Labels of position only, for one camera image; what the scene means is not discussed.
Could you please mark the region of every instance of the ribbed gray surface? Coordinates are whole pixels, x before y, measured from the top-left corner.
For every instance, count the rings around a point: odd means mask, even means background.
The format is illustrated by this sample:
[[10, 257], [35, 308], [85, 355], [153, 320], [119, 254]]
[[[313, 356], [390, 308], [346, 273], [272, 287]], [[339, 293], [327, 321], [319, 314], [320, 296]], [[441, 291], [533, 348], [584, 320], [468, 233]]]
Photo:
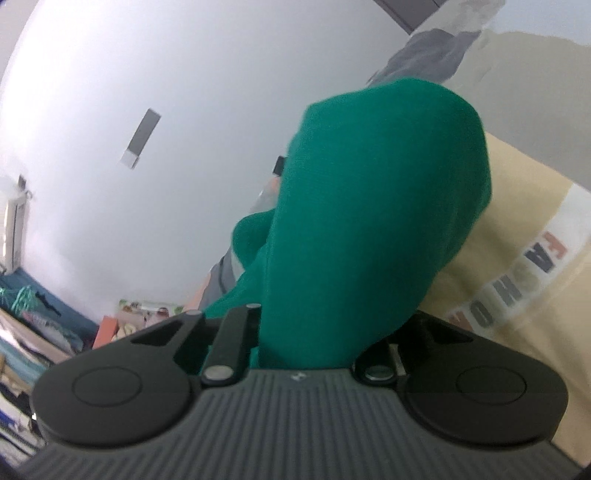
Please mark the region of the ribbed gray surface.
[[548, 443], [485, 452], [422, 429], [397, 395], [347, 370], [251, 371], [209, 389], [181, 423], [112, 451], [52, 444], [22, 466], [31, 480], [567, 480], [579, 468]]

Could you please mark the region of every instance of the air conditioner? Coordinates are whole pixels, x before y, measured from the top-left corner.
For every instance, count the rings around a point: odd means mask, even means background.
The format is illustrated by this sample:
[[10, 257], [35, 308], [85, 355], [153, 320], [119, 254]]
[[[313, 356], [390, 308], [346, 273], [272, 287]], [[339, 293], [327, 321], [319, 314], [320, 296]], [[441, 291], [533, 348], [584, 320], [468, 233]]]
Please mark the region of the air conditioner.
[[22, 227], [27, 194], [11, 179], [0, 177], [0, 274], [8, 275], [21, 265]]

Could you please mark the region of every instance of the green hoodie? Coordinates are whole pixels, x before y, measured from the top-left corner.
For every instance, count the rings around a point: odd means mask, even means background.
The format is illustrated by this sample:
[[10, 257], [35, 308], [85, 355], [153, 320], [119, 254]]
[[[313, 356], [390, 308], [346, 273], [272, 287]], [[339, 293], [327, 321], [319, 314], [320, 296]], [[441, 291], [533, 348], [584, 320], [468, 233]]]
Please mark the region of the green hoodie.
[[453, 92], [403, 79], [311, 105], [277, 207], [242, 219], [245, 267], [206, 309], [261, 303], [263, 368], [342, 368], [398, 329], [491, 196], [482, 124]]

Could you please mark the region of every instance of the beige t-shirt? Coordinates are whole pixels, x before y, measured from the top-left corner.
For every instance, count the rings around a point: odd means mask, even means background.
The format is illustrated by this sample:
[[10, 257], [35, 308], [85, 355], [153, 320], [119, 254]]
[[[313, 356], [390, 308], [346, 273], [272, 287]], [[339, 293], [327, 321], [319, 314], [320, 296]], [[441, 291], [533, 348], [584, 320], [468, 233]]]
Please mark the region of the beige t-shirt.
[[591, 193], [487, 134], [492, 200], [419, 307], [554, 368], [554, 442], [591, 461]]

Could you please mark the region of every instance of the orange box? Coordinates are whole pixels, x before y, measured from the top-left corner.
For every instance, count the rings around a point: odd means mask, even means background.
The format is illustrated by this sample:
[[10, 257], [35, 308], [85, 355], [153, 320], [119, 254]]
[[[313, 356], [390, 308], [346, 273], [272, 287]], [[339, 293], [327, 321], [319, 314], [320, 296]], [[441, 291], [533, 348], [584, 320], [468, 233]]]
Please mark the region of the orange box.
[[106, 345], [111, 342], [113, 335], [119, 330], [119, 322], [113, 317], [103, 317], [103, 321], [100, 323], [99, 331], [96, 334], [95, 342], [92, 345], [92, 349]]

